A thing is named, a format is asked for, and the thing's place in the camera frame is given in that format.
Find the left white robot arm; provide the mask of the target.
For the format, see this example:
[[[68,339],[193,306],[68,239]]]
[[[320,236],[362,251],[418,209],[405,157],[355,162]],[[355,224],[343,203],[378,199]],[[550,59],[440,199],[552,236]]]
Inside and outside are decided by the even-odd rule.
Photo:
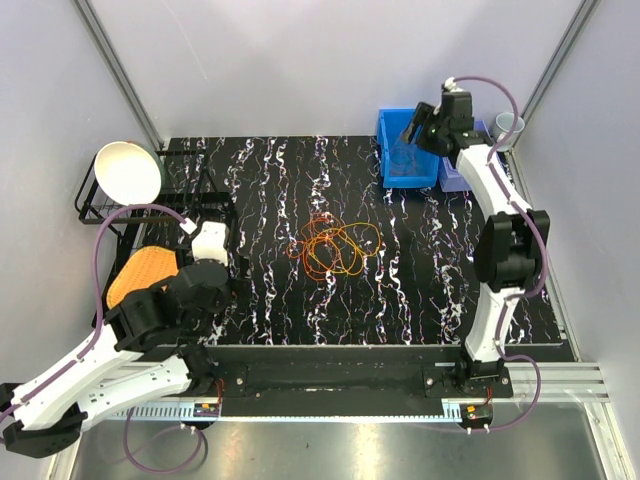
[[[1,386],[1,434],[9,452],[40,459],[115,413],[160,397],[208,394],[216,385],[203,345],[208,315],[231,298],[227,268],[199,260],[128,293],[95,332],[33,380]]]

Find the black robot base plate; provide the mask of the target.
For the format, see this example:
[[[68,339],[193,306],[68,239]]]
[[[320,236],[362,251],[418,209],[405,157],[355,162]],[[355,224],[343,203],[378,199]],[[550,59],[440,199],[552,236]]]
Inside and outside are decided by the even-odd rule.
[[[187,390],[222,395],[226,419],[303,421],[442,416],[445,399],[509,399],[503,361],[476,367],[456,346],[210,346]]]

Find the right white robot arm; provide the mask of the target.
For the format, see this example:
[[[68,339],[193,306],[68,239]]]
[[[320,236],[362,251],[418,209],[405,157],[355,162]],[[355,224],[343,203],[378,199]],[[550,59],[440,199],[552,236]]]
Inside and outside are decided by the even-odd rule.
[[[445,87],[439,105],[419,103],[401,139],[452,160],[485,219],[473,253],[480,297],[453,370],[457,390],[476,396],[502,374],[508,328],[520,299],[544,285],[550,218],[522,198],[489,136],[475,130],[470,92]]]

